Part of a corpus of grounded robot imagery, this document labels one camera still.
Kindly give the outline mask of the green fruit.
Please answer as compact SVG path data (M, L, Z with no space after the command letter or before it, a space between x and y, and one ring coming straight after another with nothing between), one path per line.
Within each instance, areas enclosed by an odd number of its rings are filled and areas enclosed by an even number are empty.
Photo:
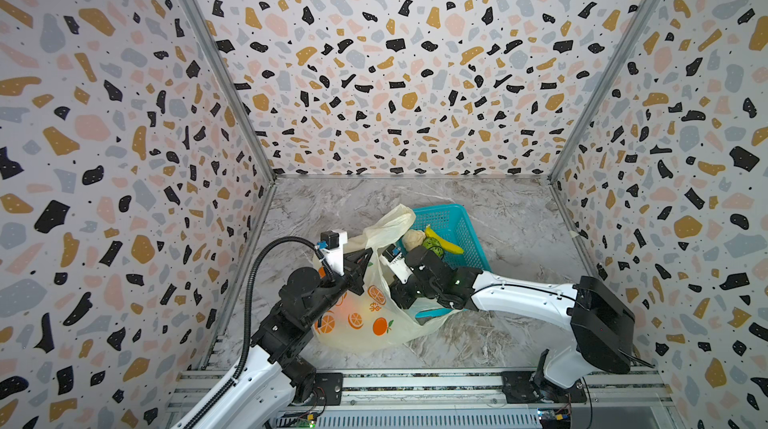
M434 253L438 258L443 259L445 255L445 250L442 247L441 243L436 239L432 237L427 237L422 242L422 246L429 250L430 252Z

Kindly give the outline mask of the yellow banana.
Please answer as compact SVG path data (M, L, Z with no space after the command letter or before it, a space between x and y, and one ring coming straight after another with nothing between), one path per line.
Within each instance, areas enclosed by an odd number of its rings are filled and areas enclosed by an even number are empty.
M443 251L445 251L447 253L450 253L450 254L455 254L455 255L463 255L464 254L464 249L463 248L461 248L460 246L458 246L458 245L456 245L456 244L454 244L454 243L452 243L452 242L442 238L435 230L433 230L431 228L430 225L426 226L424 232L426 234L426 238L427 239L430 239L430 240L434 241L434 244L433 244L434 247L439 246Z

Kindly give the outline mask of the beige garlic bulb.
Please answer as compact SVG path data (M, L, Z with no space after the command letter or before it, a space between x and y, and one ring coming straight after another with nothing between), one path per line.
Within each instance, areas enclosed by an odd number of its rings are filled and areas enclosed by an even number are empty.
M401 238L401 243L406 252L410 252L423 244L426 234L421 230L409 229Z

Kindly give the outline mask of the yellow plastic bag orange prints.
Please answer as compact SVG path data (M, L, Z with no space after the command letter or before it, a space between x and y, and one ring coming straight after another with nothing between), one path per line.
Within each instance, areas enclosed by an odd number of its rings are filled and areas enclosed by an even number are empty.
M397 280L380 260L383 250L401 242L407 231L426 226L457 244L461 216L445 206L421 210L397 205L362 233L349 240L347 250L372 249L363 282L363 293L348 291L313 327L319 342L332 349L366 353L405 344L440 329L456 313L430 299L419 299L403 310L392 300L389 285Z

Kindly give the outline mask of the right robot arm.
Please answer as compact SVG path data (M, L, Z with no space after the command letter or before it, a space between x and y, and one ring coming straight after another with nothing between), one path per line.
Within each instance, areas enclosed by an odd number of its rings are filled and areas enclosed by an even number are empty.
M424 325L460 311L501 312L554 325L569 335L541 353L536 369L512 382L515 400L563 402L585 376L602 371L625 375L640 358L633 354L635 315L602 280L534 283L479 268L452 268L431 250L403 253L387 247L381 263L394 280L394 303Z

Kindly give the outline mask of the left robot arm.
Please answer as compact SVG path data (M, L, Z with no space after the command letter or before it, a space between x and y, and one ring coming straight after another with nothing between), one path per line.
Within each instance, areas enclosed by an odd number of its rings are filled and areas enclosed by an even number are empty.
M341 275L294 270L255 332L244 326L240 359L178 422L177 428L261 428L312 398L316 369L300 357L313 329L347 292L364 292L374 251L341 256Z

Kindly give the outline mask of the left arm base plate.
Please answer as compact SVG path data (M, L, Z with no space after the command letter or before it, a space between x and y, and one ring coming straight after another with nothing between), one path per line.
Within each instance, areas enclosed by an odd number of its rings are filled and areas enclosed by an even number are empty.
M310 375L298 388L289 386L289 404L298 406L305 403L321 406L339 406L344 388L344 374L341 372L320 372Z

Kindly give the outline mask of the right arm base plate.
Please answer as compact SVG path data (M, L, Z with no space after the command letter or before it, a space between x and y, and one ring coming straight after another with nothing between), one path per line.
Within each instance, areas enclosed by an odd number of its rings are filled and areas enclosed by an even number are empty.
M576 384L568 389L560 388L543 377L538 379L533 371L504 371L501 381L501 390L508 404L587 402L583 388L578 388Z

